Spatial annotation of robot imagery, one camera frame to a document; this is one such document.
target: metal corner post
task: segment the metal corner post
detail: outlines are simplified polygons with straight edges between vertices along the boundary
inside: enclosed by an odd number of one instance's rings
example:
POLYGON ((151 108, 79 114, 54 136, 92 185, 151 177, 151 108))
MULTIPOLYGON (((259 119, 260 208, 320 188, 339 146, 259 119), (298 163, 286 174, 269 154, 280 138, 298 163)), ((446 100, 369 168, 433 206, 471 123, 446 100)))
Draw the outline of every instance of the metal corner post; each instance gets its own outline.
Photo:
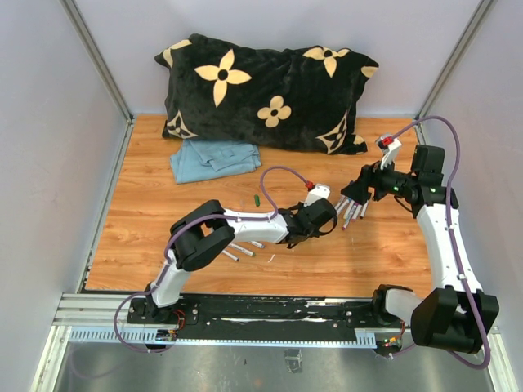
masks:
POLYGON ((100 77, 104 81, 104 84, 107 87, 109 94, 113 98, 114 103, 118 106, 120 112, 122 112, 122 115, 125 117, 127 122, 131 122, 133 119, 132 112, 129 109, 127 102, 123 98, 122 92, 118 89, 118 86, 114 81, 111 72, 109 71, 109 67, 104 61, 103 56, 98 50, 98 46, 89 32, 89 28, 87 27, 87 24, 85 23, 85 20, 83 19, 82 13, 78 9, 76 2, 74 0, 60 0, 60 3, 64 7, 65 13, 70 18, 71 23, 78 33, 78 36, 82 40, 87 53, 91 57, 100 77))
POLYGON ((89 247, 89 252, 85 258, 85 267, 83 269, 82 276, 78 280, 76 292, 81 292, 82 290, 84 290, 85 285, 87 284, 87 278, 91 271, 96 248, 98 247, 98 242, 100 240, 101 232, 104 227, 105 218, 107 217, 107 214, 109 212, 110 202, 113 197, 114 189, 116 188, 116 183, 118 182, 118 176, 120 174, 120 171, 122 170, 123 160, 125 159, 125 153, 127 152, 127 147, 129 146, 129 142, 131 141, 131 134, 134 129, 135 122, 136 119, 127 121, 127 126, 125 132, 123 133, 123 138, 118 148, 118 153, 116 155, 116 159, 114 160, 111 169, 111 177, 109 183, 107 184, 107 188, 105 189, 105 197, 103 203, 101 204, 101 209, 97 214, 96 228, 91 236, 91 246, 89 247))
POLYGON ((431 91, 429 92, 427 98, 423 102, 421 109, 416 115, 416 119, 425 117, 430 113, 431 108, 436 102, 441 91, 443 90, 443 87, 449 80, 449 77, 458 65, 459 61, 463 58, 465 51, 471 44, 473 38, 476 36, 476 33, 479 31, 481 25, 485 21, 487 15, 492 10, 496 2, 497 0, 480 1, 477 8, 474 10, 474 13, 471 16, 471 19, 468 21, 467 27, 463 30, 463 33, 458 40, 458 43, 456 43, 456 46, 450 53, 449 59, 447 60, 445 66, 438 75, 436 82, 432 86, 431 91))

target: robotic hand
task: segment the robotic hand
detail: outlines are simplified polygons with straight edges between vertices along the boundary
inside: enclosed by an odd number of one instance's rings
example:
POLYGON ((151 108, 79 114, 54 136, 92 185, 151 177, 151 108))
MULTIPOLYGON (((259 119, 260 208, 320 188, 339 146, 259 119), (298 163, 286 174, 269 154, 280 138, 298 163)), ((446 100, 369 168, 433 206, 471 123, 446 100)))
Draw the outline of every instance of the robotic hand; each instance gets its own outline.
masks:
POLYGON ((190 274, 209 265, 233 241, 285 243, 291 248, 308 238, 330 233, 337 224, 336 210, 328 201, 330 189, 326 185, 307 185, 310 190, 305 202, 288 209, 262 214, 234 212, 222 208, 217 200, 209 200, 175 223, 171 238, 184 232, 168 250, 167 271, 160 271, 145 290, 151 292, 146 297, 147 318, 164 322, 190 274), (332 229, 320 231, 329 221, 333 221, 332 229), (211 230, 209 235, 203 233, 203 223, 211 230))
POLYGON ((495 296, 483 293, 468 262, 459 231, 458 200, 453 189, 448 192, 442 186, 445 151, 417 145, 410 172, 402 173, 395 171, 394 164, 400 141, 382 136, 376 143, 384 153, 382 160, 363 166, 358 179, 342 194, 354 205, 366 206, 372 188, 375 201, 392 194, 410 204, 427 242, 433 291, 422 300, 408 288, 381 285, 373 295, 374 316, 381 325, 403 320, 410 325, 417 345, 475 354, 494 324, 499 306, 495 296), (485 333, 480 332, 475 312, 485 333))

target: metal floor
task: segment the metal floor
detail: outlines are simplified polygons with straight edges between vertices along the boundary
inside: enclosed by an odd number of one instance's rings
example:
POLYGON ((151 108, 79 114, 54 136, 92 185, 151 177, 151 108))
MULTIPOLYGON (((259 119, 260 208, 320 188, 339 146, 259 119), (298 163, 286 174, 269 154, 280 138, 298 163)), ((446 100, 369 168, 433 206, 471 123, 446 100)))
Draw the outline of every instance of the metal floor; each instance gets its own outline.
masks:
POLYGON ((55 392, 494 391, 487 371, 471 370, 440 350, 416 347, 391 361, 372 350, 306 348, 301 368, 285 350, 180 345, 145 355, 120 344, 74 343, 55 392), (115 365, 107 376, 85 379, 115 365))

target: metal frame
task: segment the metal frame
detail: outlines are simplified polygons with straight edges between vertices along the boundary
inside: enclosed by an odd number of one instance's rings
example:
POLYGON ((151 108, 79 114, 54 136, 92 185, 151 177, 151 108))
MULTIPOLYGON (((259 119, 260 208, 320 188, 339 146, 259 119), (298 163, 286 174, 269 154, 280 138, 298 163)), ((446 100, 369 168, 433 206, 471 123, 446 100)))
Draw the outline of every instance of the metal frame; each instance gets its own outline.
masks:
MULTIPOLYGON (((123 136, 122 144, 118 151, 118 157, 114 163, 113 175, 105 195, 105 200, 101 207, 101 213, 97 221, 97 227, 93 234, 92 245, 89 255, 87 257, 87 266, 84 270, 83 276, 80 279, 78 290, 82 291, 87 281, 89 270, 92 265, 92 257, 96 251, 98 241, 103 228, 104 220, 109 209, 110 200, 112 198, 114 187, 120 173, 125 152, 127 151, 130 136, 134 126, 133 115, 129 109, 121 91, 118 89, 109 68, 107 67, 96 43, 89 32, 89 29, 81 15, 78 6, 74 0, 60 0, 68 17, 71 19, 78 36, 86 47, 86 50, 91 57, 96 69, 98 70, 102 80, 104 81, 109 93, 114 99, 122 115, 127 119, 127 129, 123 136)), ((485 20, 492 6, 496 0, 481 0, 472 15, 467 27, 463 31, 462 36, 458 40, 453 49, 449 59, 431 89, 428 97, 425 99, 421 109, 416 118, 427 115, 431 107, 436 102, 443 87, 449 80, 450 75, 454 71, 458 62, 462 59, 464 52, 467 50, 472 39, 475 37, 481 24, 485 20)), ((419 143, 425 144, 426 137, 423 132, 423 126, 415 127, 419 143)), ((59 375, 61 364, 65 359, 65 352, 67 343, 69 341, 115 341, 114 336, 111 335, 114 311, 121 301, 126 297, 122 294, 109 293, 89 293, 89 294, 64 294, 58 306, 56 316, 51 327, 51 331, 47 338, 40 364, 36 372, 34 383, 31 387, 33 392, 41 392, 53 390, 56 379, 59 375)), ((126 310, 129 304, 123 307, 123 312, 118 317, 118 324, 125 328, 127 339, 130 342, 150 342, 153 335, 159 328, 165 329, 165 325, 147 325, 137 326, 136 324, 127 324, 126 310)), ((378 329, 361 329, 365 338, 373 337, 373 341, 378 336, 396 334, 398 332, 395 328, 378 328, 378 329)), ((493 349, 492 363, 489 366, 489 374, 493 381, 496 391, 517 391, 517 385, 508 361, 507 353, 503 345, 502 337, 499 330, 494 327, 489 335, 489 341, 493 349)), ((181 344, 198 344, 196 341, 182 342, 181 344)), ((239 345, 244 342, 227 341, 223 344, 231 345, 237 343, 239 345)), ((274 342, 267 342, 268 345, 274 345, 274 342)))
POLYGON ((429 92, 427 98, 425 99, 425 102, 423 102, 423 105, 419 110, 416 119, 428 115, 428 113, 431 110, 431 107, 434 105, 438 96, 440 95, 441 90, 443 89, 443 87, 449 80, 450 75, 456 68, 456 65, 458 65, 459 61, 463 58, 463 55, 467 50, 468 46, 471 44, 472 39, 476 36, 476 33, 479 31, 479 28, 485 21, 485 18, 492 10, 492 7, 496 2, 497 0, 481 0, 480 4, 474 11, 474 14, 472 14, 471 19, 468 21, 467 27, 465 28, 465 30, 463 30, 463 33, 458 40, 458 43, 456 43, 456 46, 450 53, 449 59, 447 60, 445 66, 441 70, 436 82, 432 86, 432 89, 429 92))
POLYGON ((87 27, 87 24, 85 23, 85 20, 83 19, 76 2, 74 0, 60 0, 60 2, 65 9, 65 13, 70 18, 71 23, 76 29, 78 36, 82 40, 82 43, 85 46, 87 53, 91 57, 92 62, 98 70, 101 79, 104 81, 104 84, 107 87, 109 94, 113 98, 114 103, 118 106, 118 109, 120 112, 122 112, 122 115, 128 121, 131 121, 134 116, 132 115, 129 106, 125 101, 125 98, 123 98, 122 92, 118 89, 118 86, 114 81, 111 72, 109 71, 109 67, 105 63, 104 58, 102 57, 100 50, 95 43, 95 40, 89 32, 89 28, 87 27))
MULTIPOLYGON (((114 339, 112 323, 114 311, 126 298, 125 295, 110 294, 64 294, 58 306, 58 311, 51 327, 49 337, 38 370, 31 387, 32 392, 53 390, 60 367, 65 360, 68 342, 117 342, 114 339)), ((131 343, 158 343, 154 336, 158 329, 174 326, 165 325, 136 325, 128 324, 126 312, 128 305, 123 307, 123 312, 118 317, 118 324, 126 334, 126 339, 131 343)), ((376 341, 384 336, 397 334, 397 328, 357 328, 357 342, 347 344, 333 344, 322 342, 307 342, 300 345, 297 342, 284 344, 277 341, 198 341, 193 339, 180 339, 179 345, 254 345, 254 346, 304 346, 304 347, 346 347, 352 349, 369 349, 375 346, 376 341)), ((517 392, 517 387, 512 368, 505 350, 503 339, 497 327, 493 327, 489 334, 492 348, 492 361, 489 366, 489 375, 494 385, 494 390, 499 392, 517 392)))
POLYGON ((135 123, 136 120, 134 119, 132 121, 127 122, 122 142, 118 148, 118 155, 116 157, 116 160, 114 161, 111 170, 111 178, 105 191, 104 202, 102 203, 100 212, 98 214, 96 228, 92 235, 92 242, 91 246, 89 247, 89 253, 87 254, 86 264, 83 269, 82 277, 78 281, 76 292, 84 292, 84 288, 87 283, 87 278, 89 277, 89 272, 91 271, 94 255, 96 253, 96 249, 98 248, 98 243, 100 241, 101 232, 104 227, 105 218, 107 217, 107 213, 109 212, 110 202, 113 198, 114 189, 116 188, 116 183, 118 182, 118 177, 122 170, 123 160, 125 159, 125 153, 127 152, 127 147, 129 146, 129 141, 131 140, 131 135, 132 131, 134 130, 135 123))

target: red wire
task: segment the red wire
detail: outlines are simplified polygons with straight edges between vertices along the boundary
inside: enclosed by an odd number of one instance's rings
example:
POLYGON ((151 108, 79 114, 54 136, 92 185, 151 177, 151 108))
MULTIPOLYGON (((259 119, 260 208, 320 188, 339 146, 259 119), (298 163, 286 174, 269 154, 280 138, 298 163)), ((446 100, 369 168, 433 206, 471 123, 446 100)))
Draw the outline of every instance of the red wire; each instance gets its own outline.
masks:
POLYGON ((391 339, 396 339, 397 341, 403 337, 403 334, 405 333, 405 329, 407 329, 407 326, 405 324, 405 321, 401 322, 401 332, 398 336, 393 336, 391 339))
POLYGON ((186 325, 186 318, 187 318, 187 316, 186 316, 186 312, 184 312, 184 311, 181 310, 181 309, 176 309, 176 310, 173 311, 173 313, 174 313, 175 315, 178 316, 178 324, 180 324, 180 315, 181 315, 181 317, 183 318, 183 319, 181 320, 181 325, 180 325, 180 327, 178 328, 178 330, 183 329, 183 327, 186 325))

